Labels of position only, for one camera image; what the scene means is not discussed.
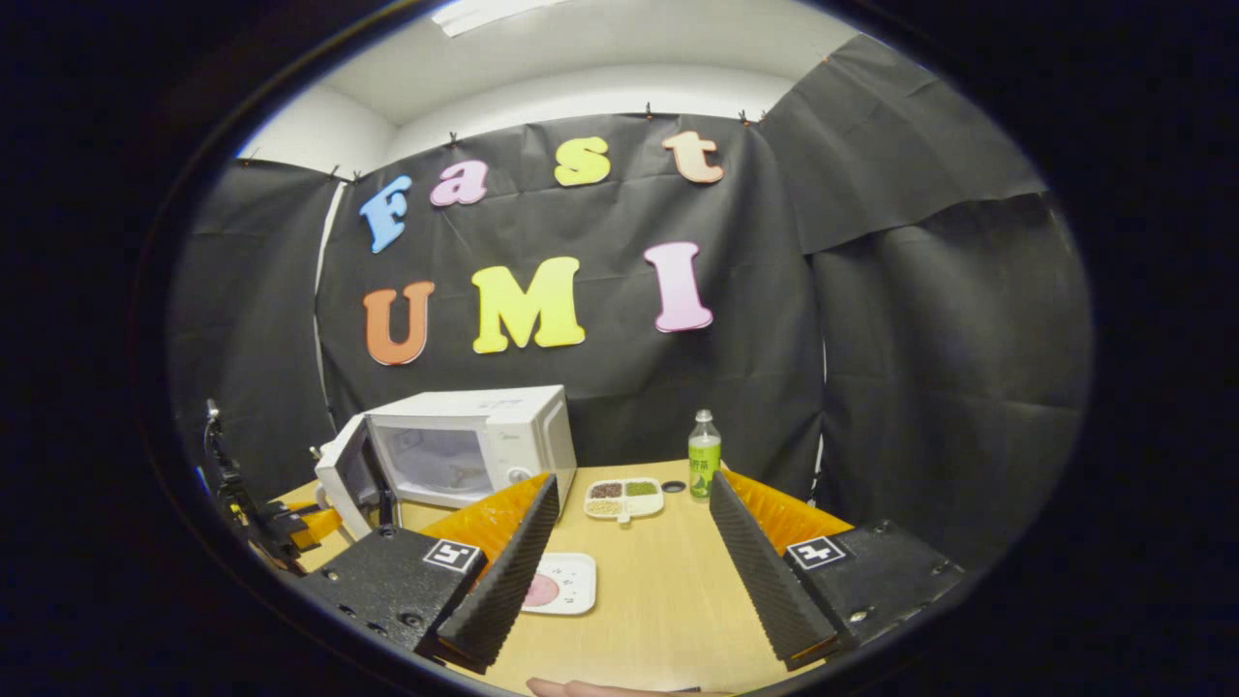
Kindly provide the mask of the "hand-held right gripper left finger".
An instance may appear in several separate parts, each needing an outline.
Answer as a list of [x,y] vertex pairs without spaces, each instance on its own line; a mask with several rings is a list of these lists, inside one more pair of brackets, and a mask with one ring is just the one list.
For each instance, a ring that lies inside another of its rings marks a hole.
[[558,516],[558,475],[544,472],[420,532],[375,527],[299,588],[382,643],[483,673],[522,613]]

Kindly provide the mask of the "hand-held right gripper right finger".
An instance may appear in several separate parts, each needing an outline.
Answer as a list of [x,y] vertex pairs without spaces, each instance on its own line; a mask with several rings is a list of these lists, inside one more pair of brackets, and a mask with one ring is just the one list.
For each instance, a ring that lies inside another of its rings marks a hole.
[[712,477],[710,515],[788,670],[883,638],[966,574],[895,521],[854,526],[735,470]]

